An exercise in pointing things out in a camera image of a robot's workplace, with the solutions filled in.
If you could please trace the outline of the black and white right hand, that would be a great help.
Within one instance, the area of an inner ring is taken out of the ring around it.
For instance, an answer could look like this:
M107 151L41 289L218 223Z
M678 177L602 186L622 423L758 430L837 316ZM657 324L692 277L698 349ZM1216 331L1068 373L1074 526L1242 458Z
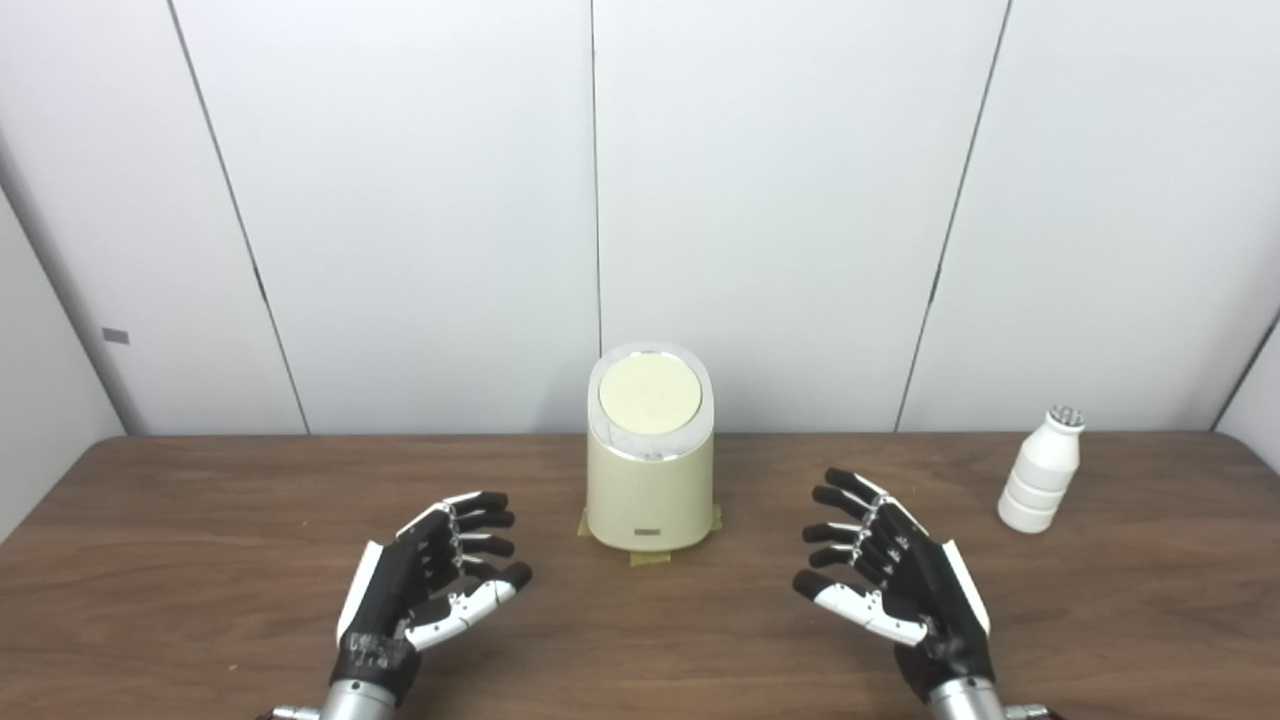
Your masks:
M803 529L820 548L792 588L890 641L922 702L948 683L993 684L989 615L955 542L934 539L899 498L855 471L827 469L812 497L849 520Z

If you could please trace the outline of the black and white left hand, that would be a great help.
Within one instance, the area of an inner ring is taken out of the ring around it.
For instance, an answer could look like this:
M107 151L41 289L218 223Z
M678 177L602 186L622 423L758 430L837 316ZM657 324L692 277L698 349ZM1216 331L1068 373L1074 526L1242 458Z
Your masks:
M493 536L515 515L502 492L476 491L429 505L385 544L366 543L335 625L337 657L325 706L352 719L390 717L413 687L424 653L470 630L532 579L526 562L497 568L515 544Z

